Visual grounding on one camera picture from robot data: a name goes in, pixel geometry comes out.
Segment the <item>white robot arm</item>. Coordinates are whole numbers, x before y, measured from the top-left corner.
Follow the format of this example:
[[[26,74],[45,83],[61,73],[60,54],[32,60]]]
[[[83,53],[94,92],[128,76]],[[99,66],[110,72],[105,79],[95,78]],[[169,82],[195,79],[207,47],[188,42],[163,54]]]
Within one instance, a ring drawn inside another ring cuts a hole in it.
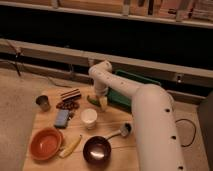
[[[187,171],[173,116],[174,100],[165,89],[114,75],[108,61],[93,65],[88,73],[98,97],[111,88],[131,100],[140,171]]]

